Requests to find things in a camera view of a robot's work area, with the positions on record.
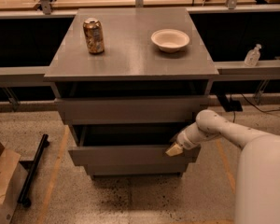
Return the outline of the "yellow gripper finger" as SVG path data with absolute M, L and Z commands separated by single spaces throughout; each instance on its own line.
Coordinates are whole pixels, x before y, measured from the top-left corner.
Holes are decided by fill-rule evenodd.
M 172 145 L 165 151 L 165 153 L 170 156 L 177 156 L 183 153 L 183 148 L 177 142 L 172 143 Z

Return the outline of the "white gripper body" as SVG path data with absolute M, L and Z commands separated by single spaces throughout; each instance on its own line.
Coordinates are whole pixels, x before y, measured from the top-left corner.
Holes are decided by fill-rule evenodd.
M 193 136 L 196 130 L 193 126 L 188 126 L 183 129 L 176 137 L 176 142 L 184 149 L 194 149 L 197 144 L 193 141 Z

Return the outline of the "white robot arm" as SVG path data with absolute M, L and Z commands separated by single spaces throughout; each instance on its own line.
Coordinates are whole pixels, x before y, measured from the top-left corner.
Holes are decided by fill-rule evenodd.
M 280 224 L 280 135 L 230 122 L 205 109 L 175 136 L 166 154 L 177 156 L 220 136 L 242 149 L 234 224 Z

